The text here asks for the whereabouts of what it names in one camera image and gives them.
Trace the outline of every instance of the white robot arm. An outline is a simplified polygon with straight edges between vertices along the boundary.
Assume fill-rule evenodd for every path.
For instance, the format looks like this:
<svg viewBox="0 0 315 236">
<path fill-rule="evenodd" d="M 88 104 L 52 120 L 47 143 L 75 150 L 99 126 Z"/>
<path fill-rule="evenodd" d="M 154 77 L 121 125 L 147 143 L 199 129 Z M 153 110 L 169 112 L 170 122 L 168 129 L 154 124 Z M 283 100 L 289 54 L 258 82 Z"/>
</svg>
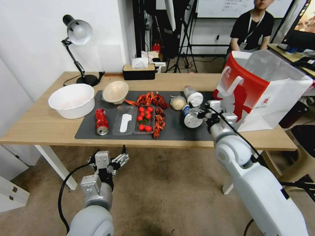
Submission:
<svg viewBox="0 0 315 236">
<path fill-rule="evenodd" d="M 191 109 L 191 114 L 208 125 L 219 162 L 231 174 L 236 192 L 253 217 L 258 228 L 271 236 L 307 236 L 302 213 L 274 175 L 252 155 L 251 146 L 237 135 L 231 113 L 220 112 L 220 102 L 208 101 L 205 110 Z M 112 177 L 129 159 L 126 150 L 111 160 L 107 151 L 97 152 L 95 175 L 85 176 L 81 187 L 87 207 L 73 218 L 68 236 L 113 236 L 109 213 L 112 205 Z"/>
</svg>

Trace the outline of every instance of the white bowl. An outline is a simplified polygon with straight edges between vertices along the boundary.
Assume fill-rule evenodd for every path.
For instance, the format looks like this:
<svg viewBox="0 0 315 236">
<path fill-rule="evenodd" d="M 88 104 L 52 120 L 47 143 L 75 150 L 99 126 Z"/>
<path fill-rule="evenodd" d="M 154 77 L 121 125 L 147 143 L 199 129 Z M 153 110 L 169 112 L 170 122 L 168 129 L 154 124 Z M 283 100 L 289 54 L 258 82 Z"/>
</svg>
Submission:
<svg viewBox="0 0 315 236">
<path fill-rule="evenodd" d="M 64 118 L 80 118 L 94 109 L 94 88 L 87 84 L 67 85 L 55 91 L 48 104 Z"/>
<path fill-rule="evenodd" d="M 129 86 L 124 81 L 114 81 L 103 90 L 103 99 L 106 102 L 114 104 L 122 104 L 125 100 Z"/>
</svg>

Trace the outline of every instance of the whiteboard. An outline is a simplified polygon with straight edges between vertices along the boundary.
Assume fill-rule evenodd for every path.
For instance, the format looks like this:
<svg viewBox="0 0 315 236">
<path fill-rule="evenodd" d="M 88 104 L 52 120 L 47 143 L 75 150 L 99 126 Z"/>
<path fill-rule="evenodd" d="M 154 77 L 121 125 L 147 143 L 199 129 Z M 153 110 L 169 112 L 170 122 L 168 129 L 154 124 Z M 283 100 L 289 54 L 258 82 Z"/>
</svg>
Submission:
<svg viewBox="0 0 315 236">
<path fill-rule="evenodd" d="M 267 11 L 283 18 L 292 0 L 275 0 Z M 238 18 L 254 8 L 254 0 L 198 0 L 198 18 Z"/>
</svg>

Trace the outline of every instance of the wooden table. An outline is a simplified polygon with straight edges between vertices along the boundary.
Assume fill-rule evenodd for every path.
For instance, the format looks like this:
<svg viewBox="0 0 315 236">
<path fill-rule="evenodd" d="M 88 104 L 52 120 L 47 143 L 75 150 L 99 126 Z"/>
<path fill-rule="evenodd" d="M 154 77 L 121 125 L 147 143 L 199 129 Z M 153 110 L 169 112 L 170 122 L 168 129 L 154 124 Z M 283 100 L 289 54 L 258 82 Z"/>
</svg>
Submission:
<svg viewBox="0 0 315 236">
<path fill-rule="evenodd" d="M 292 54 L 287 54 L 284 52 L 283 49 L 277 47 L 278 44 L 269 44 L 267 47 L 272 52 L 275 52 L 277 55 L 281 56 L 282 58 L 286 59 L 288 62 L 296 62 L 300 60 L 302 57 L 305 57 L 303 53 L 295 52 Z M 315 79 L 315 71 L 307 69 L 305 67 L 300 67 L 300 69 L 305 72 L 308 76 Z"/>
<path fill-rule="evenodd" d="M 87 73 L 98 76 L 98 73 Z M 151 148 L 213 148 L 212 141 L 164 141 L 164 140 L 102 140 L 75 139 L 74 136 L 83 118 L 68 120 L 61 117 L 48 106 L 48 98 L 63 82 L 76 75 L 77 72 L 64 72 L 51 87 L 26 111 L 22 117 L 0 138 L 2 144 L 35 145 L 48 163 L 62 179 L 68 175 L 67 169 L 49 145 L 58 146 L 122 146 Z M 220 74 L 156 74 L 155 80 L 126 81 L 129 90 L 183 91 L 191 85 L 198 91 L 213 91 L 220 79 Z M 115 80 L 123 80 L 121 75 L 104 76 L 95 93 Z M 296 150 L 295 144 L 287 134 L 277 126 L 273 130 L 243 132 L 243 136 L 258 150 Z M 71 189 L 76 182 L 71 177 L 68 182 Z"/>
</svg>

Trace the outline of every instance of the sleeve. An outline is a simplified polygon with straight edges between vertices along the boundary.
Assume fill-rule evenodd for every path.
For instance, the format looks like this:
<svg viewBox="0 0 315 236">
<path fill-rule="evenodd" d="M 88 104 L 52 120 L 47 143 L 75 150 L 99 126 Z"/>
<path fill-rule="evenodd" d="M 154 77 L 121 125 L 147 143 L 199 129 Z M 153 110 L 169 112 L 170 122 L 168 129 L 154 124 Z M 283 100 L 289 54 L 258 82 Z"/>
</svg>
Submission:
<svg viewBox="0 0 315 236">
<path fill-rule="evenodd" d="M 268 20 L 268 26 L 266 27 L 266 30 L 263 33 L 264 37 L 268 37 L 271 36 L 272 34 L 272 28 L 273 28 L 273 22 L 274 22 L 274 18 L 273 16 L 270 17 L 270 19 Z"/>
<path fill-rule="evenodd" d="M 242 19 L 241 17 L 237 18 L 234 26 L 233 26 L 233 29 L 232 29 L 232 32 L 230 34 L 230 37 L 231 38 L 240 38 L 241 37 L 241 27 L 242 27 Z"/>
</svg>

